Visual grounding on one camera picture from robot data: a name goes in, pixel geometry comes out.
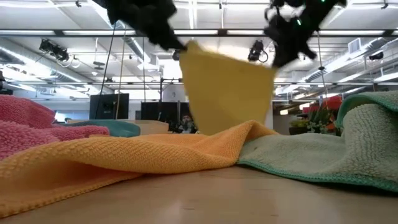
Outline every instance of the ceiling light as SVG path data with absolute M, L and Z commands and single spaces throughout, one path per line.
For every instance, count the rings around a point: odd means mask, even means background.
M 364 87 L 355 88 L 355 89 L 352 89 L 352 90 L 348 90 L 345 93 L 353 93 L 353 92 L 358 91 L 358 90 L 363 89 L 363 88 Z
M 27 91 L 36 91 L 35 88 L 33 88 L 31 86 L 28 86 L 28 85 L 24 85 L 24 84 L 19 84 L 19 85 L 7 84 L 7 85 L 15 87 L 15 88 L 20 88 L 20 89 L 23 89 L 23 90 L 27 90 Z
M 350 75 L 348 77 L 342 78 L 341 80 L 338 80 L 338 82 L 347 82 L 347 81 L 353 80 L 353 79 L 355 79 L 355 78 L 357 78 L 359 76 L 361 76 L 361 74 L 357 73 L 357 74 Z
M 175 35 L 216 35 L 218 30 L 175 30 Z
M 321 30 L 320 35 L 381 35 L 383 30 Z
M 279 112 L 280 115 L 287 115 L 289 113 L 288 110 L 282 110 Z
M 113 30 L 64 30 L 65 35 L 113 35 Z M 115 30 L 115 35 L 124 35 L 124 30 Z M 136 31 L 127 30 L 126 35 L 135 35 Z
M 298 106 L 298 108 L 300 108 L 300 110 L 303 110 L 304 107 L 310 107 L 310 103 L 304 103 L 304 104 Z
M 227 30 L 228 35 L 264 35 L 263 30 Z
M 374 81 L 375 82 L 383 82 L 383 81 L 387 81 L 387 80 L 392 80 L 398 78 L 398 72 L 392 73 L 392 74 L 388 74 L 388 75 L 383 75 L 379 78 L 375 78 Z
M 0 30 L 0 35 L 55 35 L 52 30 Z
M 329 93 L 329 94 L 327 94 L 327 96 L 326 96 L 326 94 L 323 94 L 322 96 L 318 96 L 318 98 L 323 98 L 323 99 L 325 99 L 326 97 L 327 98 L 331 98 L 331 97 L 334 97 L 334 96 L 337 96 L 337 95 L 339 95 L 340 93 Z

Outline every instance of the fluorescent light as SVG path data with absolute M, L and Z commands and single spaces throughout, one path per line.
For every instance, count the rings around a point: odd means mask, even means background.
M 348 90 L 348 91 L 345 92 L 345 93 L 353 93 L 353 92 L 358 91 L 358 90 L 360 90 L 360 89 L 363 89 L 363 87 L 359 87 L 359 88 L 355 88 L 355 89 L 352 89 L 352 90 Z
M 76 90 L 69 90 L 67 88 L 58 88 L 57 92 L 65 96 L 72 96 L 75 98 L 88 98 L 88 96 L 84 93 L 80 93 L 79 91 Z
M 383 30 L 321 30 L 320 35 L 381 35 Z
M 55 35 L 52 30 L 0 30 L 0 35 Z
M 304 97 L 305 97 L 305 94 L 302 93 L 302 94 L 298 94 L 297 96 L 295 96 L 294 99 L 297 100 L 297 99 L 301 99 L 301 98 L 304 98 Z
M 288 110 L 282 110 L 279 112 L 280 115 L 287 115 L 289 113 Z
M 218 30 L 175 30 L 176 35 L 215 35 Z
M 360 76 L 361 76 L 361 74 L 357 73 L 357 74 L 350 75 L 348 77 L 342 78 L 341 80 L 338 80 L 338 82 L 347 82 L 347 81 L 353 80 L 353 79 L 355 79 L 357 77 L 360 77 Z
M 159 66 L 153 65 L 151 63 L 141 63 L 137 66 L 139 70 L 143 70 L 145 66 L 145 70 L 158 70 Z
M 304 103 L 304 104 L 298 106 L 298 108 L 300 108 L 300 110 L 303 110 L 304 107 L 310 107 L 310 103 Z
M 337 95 L 339 95 L 339 94 L 340 94 L 340 93 L 329 93 L 329 94 L 327 95 L 327 98 L 331 98 L 331 97 L 337 96 Z M 326 98 L 326 94 L 323 94 L 323 95 L 322 95 L 322 98 L 325 99 L 325 98 Z
M 113 30 L 65 30 L 65 35 L 112 35 Z M 115 35 L 124 35 L 124 30 L 115 30 Z M 135 35 L 136 31 L 127 30 L 126 35 Z
M 229 35 L 264 35 L 263 30 L 228 30 Z
M 379 78 L 375 78 L 374 81 L 375 82 L 383 82 L 383 81 L 387 81 L 387 80 L 392 80 L 394 78 L 398 78 L 398 72 L 388 74 L 388 75 L 383 75 Z
M 28 86 L 28 85 L 24 85 L 24 84 L 19 84 L 19 85 L 13 85 L 13 84 L 7 84 L 9 86 L 15 87 L 15 88 L 20 88 L 23 90 L 27 90 L 27 91 L 36 91 L 35 88 Z

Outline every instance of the desk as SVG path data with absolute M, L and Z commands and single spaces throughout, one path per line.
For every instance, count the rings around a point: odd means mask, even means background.
M 398 198 L 329 189 L 242 167 L 147 175 L 0 224 L 396 223 Z

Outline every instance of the pink towel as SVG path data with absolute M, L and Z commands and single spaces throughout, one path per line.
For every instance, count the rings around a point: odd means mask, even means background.
M 107 134 L 102 126 L 52 125 L 55 113 L 31 100 L 0 95 L 0 160 L 32 146 Z
M 46 129 L 34 129 L 15 122 L 0 121 L 0 160 L 32 146 L 59 141 Z
M 0 95 L 0 120 L 26 124 L 32 128 L 51 128 L 54 111 L 32 100 Z

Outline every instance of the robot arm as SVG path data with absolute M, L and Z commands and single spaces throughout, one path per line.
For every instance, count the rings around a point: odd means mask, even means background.
M 172 0 L 94 0 L 108 10 L 109 20 L 114 24 L 122 20 L 136 31 L 142 32 L 153 44 L 159 44 L 164 50 L 186 50 L 177 39 L 168 19 L 177 12 Z M 335 4 L 345 6 L 346 0 L 274 0 L 271 8 L 277 9 L 277 15 L 269 21 L 264 34 L 274 41 L 275 59 L 272 66 L 283 67 L 298 58 L 299 52 L 314 59 L 307 41 L 319 30 L 320 23 L 333 9 Z M 298 17 L 284 19 L 279 8 L 284 4 L 292 7 L 305 5 Z

